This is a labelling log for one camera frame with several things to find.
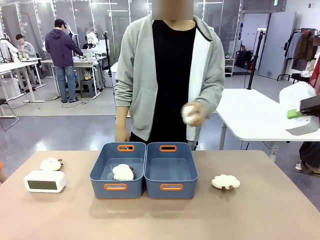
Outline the person's left hand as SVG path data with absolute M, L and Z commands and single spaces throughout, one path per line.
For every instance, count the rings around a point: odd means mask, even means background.
M 201 126 L 206 121 L 207 117 L 207 109 L 205 105 L 202 102 L 193 101 L 185 105 L 185 107 L 189 106 L 191 106 L 191 108 L 188 116 L 192 117 L 192 121 L 189 123 L 189 125 L 191 127 Z

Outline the person's right hand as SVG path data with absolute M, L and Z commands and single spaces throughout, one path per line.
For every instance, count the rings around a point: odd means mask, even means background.
M 115 141 L 116 142 L 129 142 L 130 134 L 126 128 L 126 122 L 115 121 Z

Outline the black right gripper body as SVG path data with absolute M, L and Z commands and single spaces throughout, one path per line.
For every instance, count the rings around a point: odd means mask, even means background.
M 306 116 L 320 116 L 320 96 L 315 95 L 300 101 L 299 111 Z

